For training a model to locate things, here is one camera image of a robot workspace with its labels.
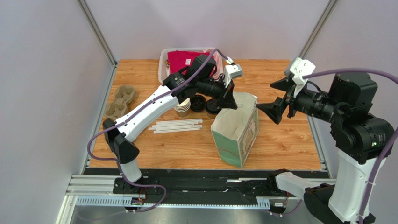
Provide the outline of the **single black lid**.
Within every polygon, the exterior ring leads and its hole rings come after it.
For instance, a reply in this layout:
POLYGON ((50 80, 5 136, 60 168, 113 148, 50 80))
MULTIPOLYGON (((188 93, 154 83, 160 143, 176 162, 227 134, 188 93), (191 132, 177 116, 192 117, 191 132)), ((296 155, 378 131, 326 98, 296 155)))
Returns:
POLYGON ((205 103, 205 111, 211 115, 217 115, 222 108, 218 107, 213 99, 209 99, 205 103))

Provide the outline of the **single paper cup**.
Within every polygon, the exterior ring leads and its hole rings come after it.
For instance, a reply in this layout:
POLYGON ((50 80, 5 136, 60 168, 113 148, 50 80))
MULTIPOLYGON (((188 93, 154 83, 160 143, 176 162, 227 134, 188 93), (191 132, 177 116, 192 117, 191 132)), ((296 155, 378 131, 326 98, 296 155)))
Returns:
POLYGON ((219 112, 206 112, 206 114, 209 119, 214 120, 216 116, 219 114, 219 112))

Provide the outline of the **green paper gift bag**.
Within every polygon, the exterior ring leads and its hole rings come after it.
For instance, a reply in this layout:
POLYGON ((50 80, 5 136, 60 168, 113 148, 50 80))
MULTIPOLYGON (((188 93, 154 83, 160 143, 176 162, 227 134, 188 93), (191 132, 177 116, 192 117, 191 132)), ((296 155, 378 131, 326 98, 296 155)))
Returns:
POLYGON ((257 96, 234 92, 238 108, 222 109, 211 125, 218 155, 225 163, 243 168, 259 133, 257 96))

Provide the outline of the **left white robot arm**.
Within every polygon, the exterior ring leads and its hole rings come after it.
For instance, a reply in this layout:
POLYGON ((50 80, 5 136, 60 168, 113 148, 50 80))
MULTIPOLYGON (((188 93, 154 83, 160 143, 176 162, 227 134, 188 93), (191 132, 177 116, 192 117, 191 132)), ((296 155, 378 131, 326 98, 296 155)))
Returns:
POLYGON ((142 176, 137 162, 140 151, 133 142, 149 124, 168 110, 197 93, 211 97, 218 108, 237 109, 233 97, 233 78, 241 77, 243 72, 232 59, 228 58, 227 62, 223 75, 215 80, 215 60, 212 56, 201 54, 189 66, 168 75, 157 90, 134 110, 115 121, 106 119, 103 122, 105 140, 127 180, 136 182, 142 176))

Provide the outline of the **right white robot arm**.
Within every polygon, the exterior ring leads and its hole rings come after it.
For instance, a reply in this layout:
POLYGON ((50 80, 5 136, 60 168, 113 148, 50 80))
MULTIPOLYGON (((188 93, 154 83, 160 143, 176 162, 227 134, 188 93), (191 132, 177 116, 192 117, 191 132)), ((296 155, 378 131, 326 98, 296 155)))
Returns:
POLYGON ((300 198, 308 211, 325 224, 372 224, 369 212, 370 186, 390 154, 397 131, 370 113, 377 83, 366 72, 336 72, 328 92, 307 88, 295 94, 289 75, 271 84, 285 92, 273 103, 257 104, 274 123, 296 112, 330 124, 339 154, 335 184, 317 183, 294 175, 287 169, 269 173, 268 190, 300 198))

